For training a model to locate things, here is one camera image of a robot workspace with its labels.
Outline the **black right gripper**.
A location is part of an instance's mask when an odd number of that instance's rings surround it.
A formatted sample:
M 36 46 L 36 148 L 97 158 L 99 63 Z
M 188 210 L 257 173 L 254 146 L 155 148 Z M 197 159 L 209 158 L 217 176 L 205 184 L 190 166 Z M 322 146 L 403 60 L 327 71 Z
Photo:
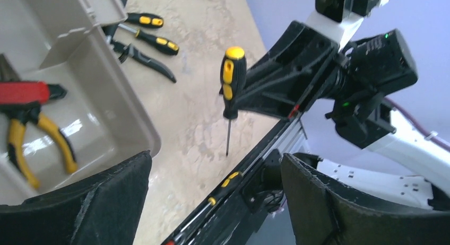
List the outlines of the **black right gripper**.
M 235 107 L 238 112 L 279 119 L 302 115 L 316 100 L 329 98 L 342 88 L 342 70 L 348 58 L 337 50 L 333 40 L 304 23 L 292 21 L 267 53 L 247 70 Z

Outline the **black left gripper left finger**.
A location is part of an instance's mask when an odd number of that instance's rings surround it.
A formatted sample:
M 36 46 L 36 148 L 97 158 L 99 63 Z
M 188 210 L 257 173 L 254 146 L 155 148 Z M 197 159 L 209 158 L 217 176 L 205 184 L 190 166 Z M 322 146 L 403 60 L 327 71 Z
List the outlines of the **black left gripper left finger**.
M 1 244 L 132 244 L 151 167 L 143 151 L 20 205 L 2 205 Z

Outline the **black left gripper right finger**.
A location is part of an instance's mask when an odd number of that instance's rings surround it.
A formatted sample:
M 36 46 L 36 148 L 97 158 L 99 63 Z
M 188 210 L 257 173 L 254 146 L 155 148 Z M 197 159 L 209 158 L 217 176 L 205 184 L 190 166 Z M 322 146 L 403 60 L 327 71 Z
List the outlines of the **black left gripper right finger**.
M 289 153 L 281 177 L 297 244 L 449 244 L 449 212 L 377 198 Z

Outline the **yellow black screwdriver large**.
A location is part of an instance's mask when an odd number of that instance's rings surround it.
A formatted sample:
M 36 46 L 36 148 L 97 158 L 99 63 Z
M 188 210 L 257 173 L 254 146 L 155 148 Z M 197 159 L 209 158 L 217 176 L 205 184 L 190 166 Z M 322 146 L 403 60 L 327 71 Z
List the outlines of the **yellow black screwdriver large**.
M 229 155 L 231 122 L 238 117 L 235 107 L 237 96 L 246 83 L 247 60 L 242 47 L 229 47 L 223 57 L 220 68 L 220 94 L 223 96 L 223 117 L 228 120 L 226 156 Z

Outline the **yellow black pliers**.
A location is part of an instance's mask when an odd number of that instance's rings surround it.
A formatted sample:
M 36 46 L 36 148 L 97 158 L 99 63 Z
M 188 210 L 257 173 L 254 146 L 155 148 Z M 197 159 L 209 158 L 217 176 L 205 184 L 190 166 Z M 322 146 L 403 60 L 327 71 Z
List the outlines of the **yellow black pliers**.
M 1 54 L 1 82 L 17 81 L 42 80 L 21 79 L 7 56 Z M 6 152 L 8 160 L 34 189 L 40 187 L 40 181 L 32 172 L 32 169 L 27 162 L 26 155 L 29 154 L 31 150 L 42 149 L 44 147 L 44 140 L 36 139 L 30 143 L 25 143 L 25 134 L 28 124 L 33 124 L 36 128 L 40 129 L 52 143 L 56 145 L 59 149 L 60 158 L 67 174 L 74 174 L 79 169 L 70 140 L 63 133 L 62 129 L 42 112 L 43 105 L 54 101 L 56 100 L 49 100 L 44 104 L 30 104 L 25 106 L 1 106 L 1 114 L 5 115 L 9 120 L 6 135 Z

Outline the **red black folding tool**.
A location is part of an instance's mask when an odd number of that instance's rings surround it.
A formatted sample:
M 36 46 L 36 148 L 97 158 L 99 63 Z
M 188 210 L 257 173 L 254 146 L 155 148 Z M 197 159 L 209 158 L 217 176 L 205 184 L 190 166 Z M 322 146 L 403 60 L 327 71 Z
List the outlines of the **red black folding tool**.
M 43 81 L 1 82 L 1 106 L 44 104 L 62 99 L 66 94 L 67 90 L 61 85 Z

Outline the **black grey pruning shears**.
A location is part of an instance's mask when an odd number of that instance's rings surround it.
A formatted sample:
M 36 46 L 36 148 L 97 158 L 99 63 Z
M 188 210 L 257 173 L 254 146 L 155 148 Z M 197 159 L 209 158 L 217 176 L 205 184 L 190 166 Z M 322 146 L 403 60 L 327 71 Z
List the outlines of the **black grey pruning shears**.
M 158 73 L 162 74 L 164 77 L 169 79 L 171 82 L 176 83 L 176 77 L 174 73 L 162 62 L 145 55 L 143 52 L 137 49 L 133 44 L 125 45 L 124 43 L 117 41 L 113 38 L 115 31 L 117 30 L 119 24 L 108 25 L 102 27 L 103 32 L 106 35 L 106 42 L 112 46 L 114 52 L 118 53 L 118 60 L 123 63 L 128 57 L 134 59 L 138 63 L 151 68 Z

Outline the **beige plastic tool box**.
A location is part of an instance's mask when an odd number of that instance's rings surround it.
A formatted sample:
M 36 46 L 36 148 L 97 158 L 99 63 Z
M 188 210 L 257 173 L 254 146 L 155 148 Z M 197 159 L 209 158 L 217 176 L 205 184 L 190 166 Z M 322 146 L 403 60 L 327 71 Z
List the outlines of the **beige plastic tool box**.
M 8 160 L 9 121 L 1 115 L 1 204 L 24 200 L 89 177 L 139 153 L 156 156 L 161 139 L 133 91 L 102 26 L 123 22 L 120 0 L 1 0 L 1 53 L 23 80 L 57 83 L 65 98 L 42 111 L 70 140 L 79 169 L 65 172 L 59 149 L 28 124 L 26 155 L 40 181 L 32 188 Z

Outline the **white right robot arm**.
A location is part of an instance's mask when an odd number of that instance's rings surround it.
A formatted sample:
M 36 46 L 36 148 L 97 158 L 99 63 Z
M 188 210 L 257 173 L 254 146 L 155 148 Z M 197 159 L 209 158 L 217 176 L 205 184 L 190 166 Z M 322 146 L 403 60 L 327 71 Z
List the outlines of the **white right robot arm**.
M 319 171 L 368 194 L 399 204 L 449 210 L 449 147 L 387 96 L 413 85 L 416 66 L 398 30 L 340 44 L 304 23 L 291 22 L 252 67 L 245 51 L 230 47 L 220 68 L 223 116 L 240 111 L 293 120 L 319 99 L 334 102 L 325 118 L 360 149 L 383 155 L 416 173 L 404 177 L 361 170 L 345 176 L 336 164 Z

